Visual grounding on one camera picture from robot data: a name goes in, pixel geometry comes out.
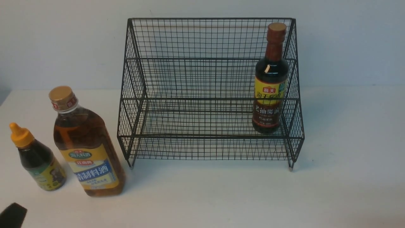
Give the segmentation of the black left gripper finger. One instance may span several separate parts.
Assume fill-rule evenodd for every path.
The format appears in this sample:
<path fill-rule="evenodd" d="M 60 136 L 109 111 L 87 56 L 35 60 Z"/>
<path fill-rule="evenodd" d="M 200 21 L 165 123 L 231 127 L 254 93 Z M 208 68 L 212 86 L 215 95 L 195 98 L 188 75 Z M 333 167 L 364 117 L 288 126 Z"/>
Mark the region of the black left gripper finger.
<path fill-rule="evenodd" d="M 12 203 L 0 214 L 1 228 L 21 228 L 27 209 L 18 203 Z"/>

